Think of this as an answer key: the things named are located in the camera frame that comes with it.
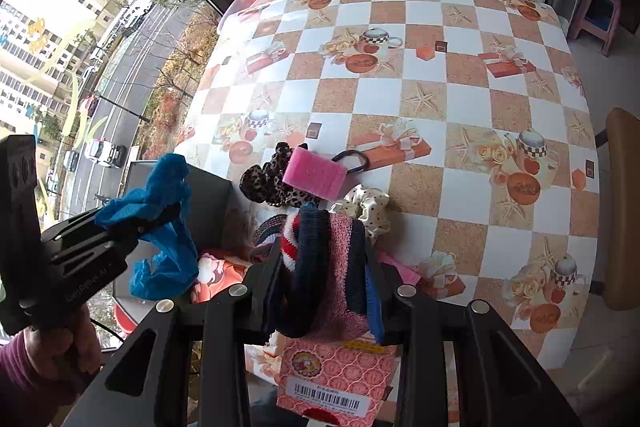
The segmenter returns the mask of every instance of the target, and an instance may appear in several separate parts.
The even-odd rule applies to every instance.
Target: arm
[[[71,330],[46,332],[27,329],[0,348],[0,423],[12,427],[44,427],[58,407],[76,398],[72,385],[60,381],[53,357],[65,353],[72,343],[79,353],[81,371],[100,368],[100,345],[89,321],[88,309]]]

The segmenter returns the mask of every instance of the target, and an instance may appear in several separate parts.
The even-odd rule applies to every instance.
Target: floor
[[[609,57],[602,42],[582,32],[569,41],[589,103],[594,131],[605,126],[613,107],[640,116],[640,32],[618,30]],[[600,229],[594,280],[604,280],[610,229],[609,149],[598,150]],[[558,387],[581,415],[640,381],[640,309],[613,312],[601,297],[590,295],[574,345],[564,367],[553,375]],[[638,395],[637,388],[633,393]]]

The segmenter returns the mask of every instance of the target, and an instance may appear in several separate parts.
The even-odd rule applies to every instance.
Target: barcode label
[[[287,394],[325,409],[335,410],[363,418],[371,399],[368,396],[345,393],[300,378],[287,376]]]

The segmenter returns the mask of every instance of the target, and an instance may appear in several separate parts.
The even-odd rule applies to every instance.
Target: checkered tablecloth
[[[365,42],[372,28],[382,42],[380,31]],[[551,7],[277,0],[241,12],[225,23],[182,138],[175,152],[234,181],[282,140],[376,155],[378,167],[345,186],[389,193],[392,229],[376,246],[445,300],[489,301],[543,367],[564,363],[596,255],[598,160]],[[236,195],[225,242],[247,248],[285,210]]]

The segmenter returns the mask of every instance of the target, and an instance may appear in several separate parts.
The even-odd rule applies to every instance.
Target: chair
[[[620,19],[620,10],[622,2],[620,0],[600,0],[600,4],[609,4],[611,15],[605,16],[603,20],[597,20],[599,17],[591,17],[591,4],[594,0],[581,0],[578,11],[569,28],[569,37],[576,39],[580,30],[585,30],[597,38],[604,41],[602,46],[602,54],[607,57],[611,42],[618,28],[618,20]]]
[[[612,213],[604,290],[594,282],[590,292],[612,310],[630,310],[640,306],[640,120],[616,107],[595,141],[609,143]]]

